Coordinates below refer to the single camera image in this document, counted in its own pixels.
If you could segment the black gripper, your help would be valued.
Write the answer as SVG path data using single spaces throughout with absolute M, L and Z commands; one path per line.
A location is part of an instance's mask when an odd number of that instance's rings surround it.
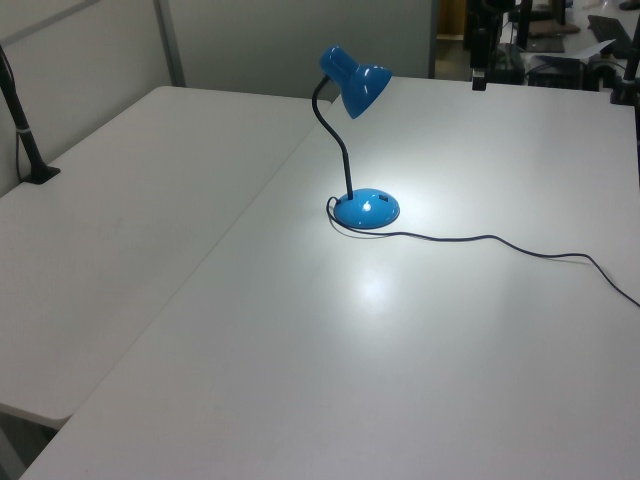
M 473 71 L 485 71 L 489 63 L 489 32 L 486 28 L 475 28 L 470 37 L 470 68 Z M 485 91 L 487 78 L 485 72 L 473 72 L 472 90 Z

